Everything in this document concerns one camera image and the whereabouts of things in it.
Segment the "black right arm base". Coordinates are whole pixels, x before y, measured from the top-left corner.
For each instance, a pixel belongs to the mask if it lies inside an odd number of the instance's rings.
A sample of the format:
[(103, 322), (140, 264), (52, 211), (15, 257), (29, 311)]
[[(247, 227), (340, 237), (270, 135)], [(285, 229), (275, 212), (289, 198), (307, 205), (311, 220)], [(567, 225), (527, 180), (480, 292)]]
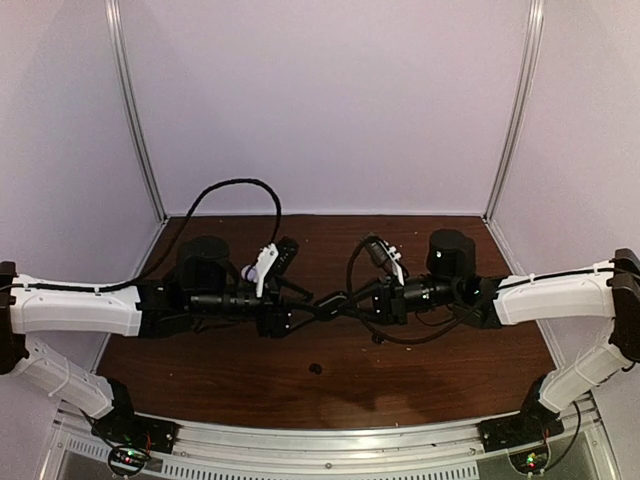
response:
[(539, 402), (542, 381), (540, 377), (532, 384), (517, 413), (480, 422), (478, 430), (485, 452), (542, 442), (548, 435), (564, 432), (560, 414)]

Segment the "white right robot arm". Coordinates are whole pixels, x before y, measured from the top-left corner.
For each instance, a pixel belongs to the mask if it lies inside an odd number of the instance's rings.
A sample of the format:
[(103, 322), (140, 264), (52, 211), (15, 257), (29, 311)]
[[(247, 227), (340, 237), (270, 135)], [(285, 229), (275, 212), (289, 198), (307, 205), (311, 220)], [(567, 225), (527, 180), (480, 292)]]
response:
[(374, 283), (382, 324), (402, 323), (411, 312), (449, 306), (453, 326), (499, 329), (541, 319), (602, 317), (604, 332), (595, 343), (544, 375), (513, 419), (519, 440), (535, 440), (574, 400), (613, 374), (639, 362), (639, 259), (619, 249), (610, 260), (577, 270), (529, 276), (481, 277), (474, 241), (458, 230), (440, 229), (429, 238), (427, 272), (406, 276), (400, 252), (377, 235), (363, 238), (351, 254), (352, 269), (361, 252), (386, 271)]

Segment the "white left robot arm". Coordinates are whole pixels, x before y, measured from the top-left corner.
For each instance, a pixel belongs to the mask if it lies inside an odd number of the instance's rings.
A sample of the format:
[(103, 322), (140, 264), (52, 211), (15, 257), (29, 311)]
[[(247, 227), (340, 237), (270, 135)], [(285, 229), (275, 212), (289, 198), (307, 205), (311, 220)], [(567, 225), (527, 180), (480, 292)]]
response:
[(47, 283), (4, 262), (1, 372), (75, 405), (121, 443), (133, 444), (143, 436), (144, 424), (127, 388), (75, 365), (33, 334), (100, 332), (156, 339), (206, 329), (219, 319), (252, 321), (260, 335), (280, 338), (291, 329), (293, 311), (318, 310), (311, 292), (284, 277), (297, 253), (297, 243), (284, 237), (239, 270), (226, 241), (201, 236), (179, 246), (175, 266), (161, 279), (137, 279), (124, 287)]

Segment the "lilac earbud charging case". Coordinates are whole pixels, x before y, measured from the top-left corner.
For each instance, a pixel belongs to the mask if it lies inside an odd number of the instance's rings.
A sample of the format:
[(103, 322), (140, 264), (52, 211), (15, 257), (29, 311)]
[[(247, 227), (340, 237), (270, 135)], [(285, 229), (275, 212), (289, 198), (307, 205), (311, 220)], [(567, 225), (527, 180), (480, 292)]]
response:
[(247, 282), (254, 282), (256, 278), (256, 270), (254, 266), (246, 265), (241, 271), (242, 278)]

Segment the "black oval charging case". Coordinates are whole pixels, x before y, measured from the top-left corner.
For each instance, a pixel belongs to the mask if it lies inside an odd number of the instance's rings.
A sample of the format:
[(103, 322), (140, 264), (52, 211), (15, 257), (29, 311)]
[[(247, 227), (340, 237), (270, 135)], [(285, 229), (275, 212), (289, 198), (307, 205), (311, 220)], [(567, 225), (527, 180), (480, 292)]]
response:
[(347, 294), (337, 291), (326, 295), (314, 303), (315, 318), (319, 321), (330, 321), (341, 315), (341, 310), (349, 306)]

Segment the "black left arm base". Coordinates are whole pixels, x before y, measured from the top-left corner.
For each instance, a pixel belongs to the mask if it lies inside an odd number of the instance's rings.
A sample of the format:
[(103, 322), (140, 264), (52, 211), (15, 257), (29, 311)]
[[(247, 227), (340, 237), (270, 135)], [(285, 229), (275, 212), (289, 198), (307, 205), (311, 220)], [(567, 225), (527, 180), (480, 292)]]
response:
[(178, 424), (137, 414), (127, 387), (115, 379), (107, 382), (113, 394), (112, 409), (100, 418), (92, 417), (92, 433), (112, 443), (171, 454)]

